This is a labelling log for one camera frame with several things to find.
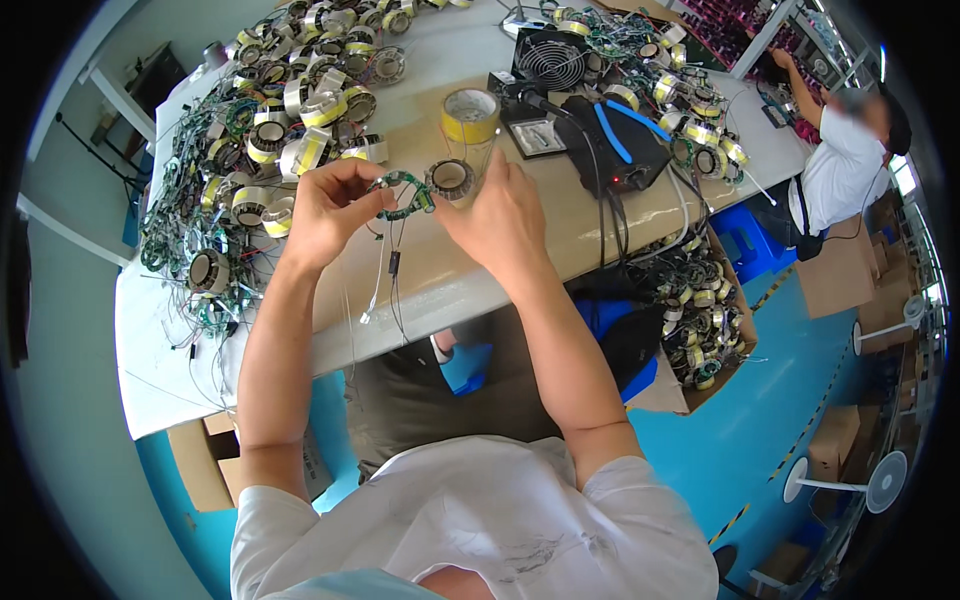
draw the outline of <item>fan grille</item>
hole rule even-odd
[[[531,42],[521,52],[517,69],[527,79],[545,84],[550,91],[570,89],[584,78],[587,71],[586,53],[563,42]]]

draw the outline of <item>black pants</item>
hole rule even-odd
[[[786,180],[767,189],[770,197],[777,201],[776,206],[770,204],[770,200],[762,193],[754,194],[743,201],[760,226],[785,248],[799,245],[803,237],[790,213],[789,192],[790,180]]]
[[[429,339],[344,369],[347,428],[360,483],[404,450],[469,435],[521,442],[561,437],[540,403],[516,309],[510,305],[454,327],[463,343],[493,345],[484,386],[455,396]]]

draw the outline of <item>blue pliers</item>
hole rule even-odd
[[[610,121],[607,120],[607,113],[603,110],[604,105],[616,110],[617,112],[620,112],[621,114],[627,115],[631,119],[637,121],[639,124],[645,126],[651,132],[659,135],[666,142],[669,143],[671,141],[670,135],[662,130],[656,123],[638,112],[633,112],[618,102],[614,102],[613,100],[604,100],[603,102],[593,105],[593,110],[597,113],[597,119],[600,121],[600,127],[603,129],[604,135],[607,136],[607,140],[610,142],[610,145],[613,146],[613,149],[616,150],[616,153],[619,154],[620,158],[622,158],[627,164],[633,164],[634,158],[629,152],[627,152],[627,149],[623,147],[623,144],[621,144],[620,140],[617,139],[616,134],[613,133],[613,129],[610,127]]]

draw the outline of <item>tiled floor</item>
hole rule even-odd
[[[767,274],[746,284],[748,301],[758,300],[775,279]],[[859,359],[851,350],[844,351],[853,311],[810,321],[796,276],[783,283],[755,319],[759,344],[754,359],[693,415],[630,412],[647,458],[660,478],[686,498],[708,540],[735,519],[712,548],[728,543],[738,547],[730,578],[741,586],[747,585],[747,570],[759,565],[810,516],[810,492],[783,504],[788,468],[773,481],[768,483],[768,479],[816,411],[835,372],[829,403],[853,402],[864,384]],[[336,480],[314,503],[321,511],[356,486],[342,389],[343,377],[338,373],[313,385],[311,422]],[[807,442],[809,435],[804,436],[787,467],[803,455]],[[137,449],[156,502],[183,554],[211,595],[228,599],[229,546],[236,511],[194,511],[166,435],[140,440]]]

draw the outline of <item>cooling fan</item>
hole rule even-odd
[[[564,32],[521,29],[516,37],[513,73],[521,79],[566,91],[587,74],[589,48],[582,37]]]

